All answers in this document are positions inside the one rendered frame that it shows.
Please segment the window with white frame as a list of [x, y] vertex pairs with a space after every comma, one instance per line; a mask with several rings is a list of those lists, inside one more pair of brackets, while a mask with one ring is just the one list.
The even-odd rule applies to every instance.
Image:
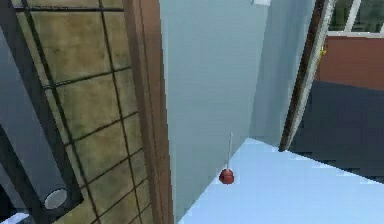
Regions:
[[328, 35], [384, 39], [384, 0], [336, 0]]

